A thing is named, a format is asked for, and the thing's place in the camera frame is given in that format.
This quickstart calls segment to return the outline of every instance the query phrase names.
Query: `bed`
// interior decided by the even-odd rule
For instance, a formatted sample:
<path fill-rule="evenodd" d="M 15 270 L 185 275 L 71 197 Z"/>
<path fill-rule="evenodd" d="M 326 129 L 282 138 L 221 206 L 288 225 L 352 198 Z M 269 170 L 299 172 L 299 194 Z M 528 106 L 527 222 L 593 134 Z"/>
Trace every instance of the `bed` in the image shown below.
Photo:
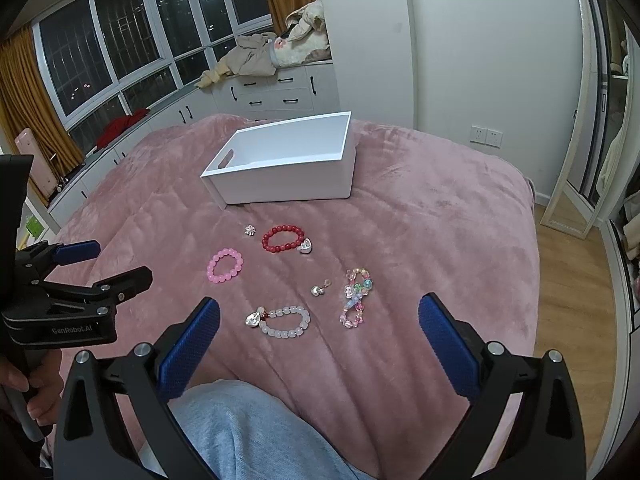
<path fill-rule="evenodd" d="M 199 175 L 250 124 L 257 123 L 218 114 L 143 139 L 58 235 L 65 243 L 97 239 L 100 257 L 59 267 L 50 280 L 90 285 L 132 267 L 152 269 L 151 288 L 118 309 L 118 341 L 92 349 L 98 357 L 155 341 L 212 296 L 222 323 L 191 385 L 247 381 L 283 400 L 357 468 L 376 478 L 418 478 L 468 407 L 420 330 L 418 300 L 434 291 L 485 340 L 532 354 L 539 288 L 532 185 L 500 158 L 415 130 L 352 121 L 349 199 L 220 211 Z M 247 224 L 255 236 L 244 234 Z M 262 234 L 280 224 L 304 229 L 312 253 L 263 250 Z M 230 282 L 211 283 L 207 263 L 222 248 L 240 251 L 244 265 Z M 346 330 L 338 318 L 353 267 L 366 267 L 374 287 L 364 323 Z M 326 279 L 325 295 L 313 297 L 312 286 Z M 298 304 L 311 313 L 299 339 L 267 337 L 244 324 L 259 305 Z M 279 321 L 274 327 L 284 328 Z M 63 377 L 75 353 L 65 351 Z M 482 468 L 496 459 L 516 407 L 508 407 Z M 130 406 L 123 412 L 141 446 Z"/>

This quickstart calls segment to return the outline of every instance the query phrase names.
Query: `electrical outlet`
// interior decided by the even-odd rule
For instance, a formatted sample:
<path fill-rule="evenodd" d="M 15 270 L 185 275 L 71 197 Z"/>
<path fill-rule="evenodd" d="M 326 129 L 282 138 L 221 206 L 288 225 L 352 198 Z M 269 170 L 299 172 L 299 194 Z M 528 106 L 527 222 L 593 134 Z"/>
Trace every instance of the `electrical outlet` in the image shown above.
<path fill-rule="evenodd" d="M 486 133 L 486 141 L 484 143 L 487 146 L 500 148 L 500 145 L 502 144 L 502 132 L 496 132 L 495 130 L 488 130 Z"/>
<path fill-rule="evenodd" d="M 471 133 L 469 134 L 469 142 L 477 142 L 478 144 L 484 144 L 486 141 L 486 128 L 480 128 L 480 126 L 472 126 Z"/>

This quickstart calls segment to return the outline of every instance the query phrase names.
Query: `finger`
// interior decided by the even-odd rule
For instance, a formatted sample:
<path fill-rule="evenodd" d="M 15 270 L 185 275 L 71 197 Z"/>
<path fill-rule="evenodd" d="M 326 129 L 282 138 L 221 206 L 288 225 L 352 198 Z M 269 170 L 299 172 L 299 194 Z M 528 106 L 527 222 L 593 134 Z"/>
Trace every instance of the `finger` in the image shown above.
<path fill-rule="evenodd" d="M 53 403 L 53 406 L 49 409 L 48 412 L 44 413 L 43 415 L 40 415 L 37 419 L 36 422 L 38 423 L 39 426 L 46 426 L 47 424 L 55 424 L 58 421 L 58 413 L 60 412 L 60 403 L 62 402 L 62 399 L 60 399 L 60 397 L 58 397 L 56 399 L 56 402 Z"/>
<path fill-rule="evenodd" d="M 52 380 L 46 386 L 38 390 L 38 394 L 27 403 L 27 411 L 31 418 L 38 418 L 47 413 L 53 404 L 60 398 L 60 392 L 64 386 L 62 377 Z"/>
<path fill-rule="evenodd" d="M 20 392 L 26 392 L 29 389 L 27 378 L 3 355 L 0 355 L 0 384 L 10 386 Z"/>
<path fill-rule="evenodd" d="M 51 381 L 56 380 L 60 374 L 60 363 L 62 362 L 62 350 L 59 348 L 49 350 L 40 366 L 29 374 L 29 382 L 34 388 L 41 388 Z"/>

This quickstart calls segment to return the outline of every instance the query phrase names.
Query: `white storage box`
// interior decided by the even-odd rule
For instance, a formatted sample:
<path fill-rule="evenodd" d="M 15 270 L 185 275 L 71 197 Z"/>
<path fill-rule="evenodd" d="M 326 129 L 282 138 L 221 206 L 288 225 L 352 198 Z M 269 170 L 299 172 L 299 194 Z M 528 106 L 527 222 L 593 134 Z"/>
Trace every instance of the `white storage box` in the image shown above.
<path fill-rule="evenodd" d="M 356 157 L 350 121 L 351 112 L 340 112 L 238 130 L 200 177 L 220 209 L 347 198 Z"/>

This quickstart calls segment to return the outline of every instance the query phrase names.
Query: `metal screw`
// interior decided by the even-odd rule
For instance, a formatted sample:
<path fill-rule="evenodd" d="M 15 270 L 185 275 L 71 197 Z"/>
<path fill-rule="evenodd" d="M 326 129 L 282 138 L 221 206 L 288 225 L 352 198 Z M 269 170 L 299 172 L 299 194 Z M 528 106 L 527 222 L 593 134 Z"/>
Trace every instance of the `metal screw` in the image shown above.
<path fill-rule="evenodd" d="M 492 354 L 492 355 L 502 355 L 502 354 L 504 354 L 504 346 L 502 346 L 497 341 L 491 341 L 486 346 L 486 348 L 489 351 L 489 354 Z"/>
<path fill-rule="evenodd" d="M 549 350 L 549 359 L 555 363 L 562 361 L 562 354 L 558 350 Z"/>
<path fill-rule="evenodd" d="M 149 343 L 139 343 L 133 349 L 133 353 L 138 357 L 144 357 L 151 352 L 151 345 Z"/>
<path fill-rule="evenodd" d="M 82 364 L 89 360 L 91 354 L 87 350 L 81 350 L 76 354 L 76 363 Z"/>

